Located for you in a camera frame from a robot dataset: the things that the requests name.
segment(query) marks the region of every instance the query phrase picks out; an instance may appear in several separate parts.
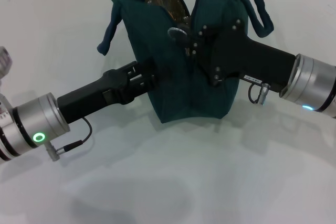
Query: blue led light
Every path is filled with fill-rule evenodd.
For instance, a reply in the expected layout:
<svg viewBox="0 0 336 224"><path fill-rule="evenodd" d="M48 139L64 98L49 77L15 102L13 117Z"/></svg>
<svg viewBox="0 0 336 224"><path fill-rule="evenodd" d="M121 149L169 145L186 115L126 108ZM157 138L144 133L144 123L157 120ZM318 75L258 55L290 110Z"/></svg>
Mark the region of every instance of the blue led light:
<svg viewBox="0 0 336 224"><path fill-rule="evenodd" d="M311 106L303 105L302 107L306 110L314 110Z"/></svg>

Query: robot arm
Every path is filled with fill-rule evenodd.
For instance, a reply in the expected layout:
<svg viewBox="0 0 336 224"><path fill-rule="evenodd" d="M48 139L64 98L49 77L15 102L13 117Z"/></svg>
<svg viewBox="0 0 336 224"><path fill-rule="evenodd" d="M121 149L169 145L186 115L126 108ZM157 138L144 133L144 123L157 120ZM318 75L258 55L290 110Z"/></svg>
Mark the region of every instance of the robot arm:
<svg viewBox="0 0 336 224"><path fill-rule="evenodd" d="M255 42L247 37L239 19L224 29L204 26L196 36L183 27L171 28L169 35L191 49L191 57L208 77L209 85L217 86L227 78L239 77L261 87L254 103L263 105L270 90L304 108L336 117L336 67ZM210 56L203 53L207 44L211 44ZM11 65L8 52L0 48L0 78L9 72ZM0 95L0 163L40 145L45 145L51 159L56 161L60 149L69 151L84 142L57 150L52 146L51 140L70 131L70 123L111 104L128 104L157 85L160 80L152 62L133 62L109 70L99 80L57 100L49 93L12 108Z"/></svg>

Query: black bracket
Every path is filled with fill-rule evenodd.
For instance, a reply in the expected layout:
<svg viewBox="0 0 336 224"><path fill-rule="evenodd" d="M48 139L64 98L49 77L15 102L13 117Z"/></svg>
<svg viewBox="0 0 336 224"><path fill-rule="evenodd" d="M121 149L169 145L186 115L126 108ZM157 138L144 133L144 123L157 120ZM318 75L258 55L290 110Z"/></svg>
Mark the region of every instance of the black bracket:
<svg viewBox="0 0 336 224"><path fill-rule="evenodd" d="M250 39L245 24L236 19L227 27L204 26L198 37L191 37L191 51L199 67L217 86L221 81L239 77L270 90L281 92L288 84L295 56Z"/></svg>
<svg viewBox="0 0 336 224"><path fill-rule="evenodd" d="M72 123L112 104L128 104L156 86L155 65L136 61L112 69L80 89L57 99L58 107L67 123Z"/></svg>

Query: robot end effector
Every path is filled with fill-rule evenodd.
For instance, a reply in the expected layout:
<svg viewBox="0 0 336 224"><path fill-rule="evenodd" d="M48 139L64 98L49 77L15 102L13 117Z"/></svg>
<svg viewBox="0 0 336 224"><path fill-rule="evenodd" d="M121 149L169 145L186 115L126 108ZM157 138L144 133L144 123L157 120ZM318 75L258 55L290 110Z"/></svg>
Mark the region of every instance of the robot end effector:
<svg viewBox="0 0 336 224"><path fill-rule="evenodd" d="M251 87L261 87L258 99L253 103L263 105L270 90L308 110L336 117L335 66L253 41L246 35L245 24L240 19L224 29L204 26L197 36L183 28L180 31L175 38L182 38L180 40L191 47L192 57L210 85L239 77L250 82ZM207 43L212 49L210 57L203 53Z"/></svg>

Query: label sticker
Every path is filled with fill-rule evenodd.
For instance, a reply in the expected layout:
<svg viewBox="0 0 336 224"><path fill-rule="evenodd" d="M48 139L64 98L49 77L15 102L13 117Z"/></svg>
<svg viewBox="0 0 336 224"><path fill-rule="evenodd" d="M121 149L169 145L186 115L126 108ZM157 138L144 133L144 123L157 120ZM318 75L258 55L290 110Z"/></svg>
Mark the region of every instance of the label sticker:
<svg viewBox="0 0 336 224"><path fill-rule="evenodd" d="M256 78L253 78L253 77L251 77L251 76L244 76L244 79L249 80L249 81L252 81L252 82L255 82L255 83L257 83L257 84L261 84L261 83L262 83L261 80L258 80L258 79L256 79Z"/></svg>

